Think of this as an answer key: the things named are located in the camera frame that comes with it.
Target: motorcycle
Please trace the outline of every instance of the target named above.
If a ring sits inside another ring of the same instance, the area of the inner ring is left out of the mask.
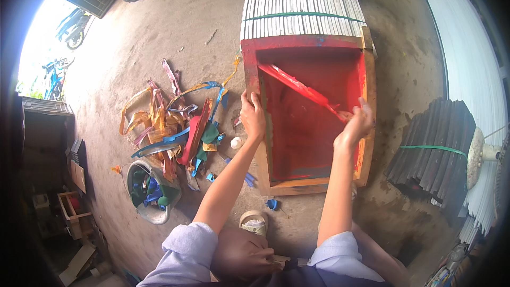
[[[43,69],[46,70],[46,74],[44,75],[44,85],[49,86],[44,92],[45,100],[58,100],[62,101],[64,95],[62,94],[62,86],[64,85],[65,75],[67,72],[67,68],[74,62],[74,59],[71,62],[67,61],[67,58],[63,58],[57,61],[55,59],[53,62],[48,63],[47,65],[42,66]],[[46,82],[46,79],[49,75],[49,84]]]
[[[60,22],[59,26],[57,27],[57,39],[59,41],[65,42],[67,44],[67,48],[70,50],[74,50],[80,47],[83,43],[83,39],[85,38],[85,27],[87,26],[87,23],[91,17],[92,15],[90,15],[85,10],[76,8],[73,10],[73,12],[71,12],[71,14],[69,14]]]

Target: left hand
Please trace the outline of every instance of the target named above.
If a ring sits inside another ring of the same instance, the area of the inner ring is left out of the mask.
[[[241,95],[241,122],[243,123],[244,130],[248,134],[248,138],[253,137],[257,141],[262,141],[266,133],[266,119],[264,118],[264,110],[255,92],[252,92],[251,99],[253,105],[248,101],[247,92],[244,90]]]

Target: red dye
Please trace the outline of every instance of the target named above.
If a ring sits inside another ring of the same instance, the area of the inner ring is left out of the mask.
[[[261,64],[274,64],[303,85],[338,104],[336,111],[352,111],[362,95],[363,55],[353,48],[281,48],[259,50]],[[259,69],[270,114],[271,180],[327,177],[333,159],[333,141],[345,124],[323,105],[284,85]]]
[[[338,105],[329,104],[328,98],[323,96],[321,93],[318,93],[314,89],[305,86],[302,82],[298,81],[295,77],[290,76],[282,69],[278,68],[275,65],[259,65],[259,69],[269,74],[273,78],[278,79],[281,83],[293,89],[297,93],[301,94],[303,97],[308,98],[314,101],[318,105],[322,105],[326,109],[328,109],[331,113],[336,115],[343,123],[347,123],[347,121],[352,118],[352,113],[346,111],[336,112],[334,109]]]

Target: light purple sleeve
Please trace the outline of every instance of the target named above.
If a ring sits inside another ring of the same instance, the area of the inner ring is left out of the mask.
[[[210,282],[218,235],[205,223],[179,225],[161,245],[163,258],[137,287]]]
[[[378,273],[364,265],[361,260],[358,243],[352,232],[347,231],[331,236],[317,247],[308,266],[337,275],[384,281]]]

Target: person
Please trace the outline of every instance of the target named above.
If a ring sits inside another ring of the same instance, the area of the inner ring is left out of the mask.
[[[317,248],[308,264],[273,261],[265,239],[267,219],[248,212],[241,228],[223,228],[243,186],[253,156],[265,133],[258,96],[241,96],[241,121],[248,138],[211,184],[193,222],[179,225],[162,244],[163,258],[139,287],[164,285],[235,286],[386,286],[409,285],[406,268],[386,253],[352,221],[354,150],[375,122],[363,98],[336,137],[328,191],[318,228]],[[211,273],[219,282],[211,282]]]

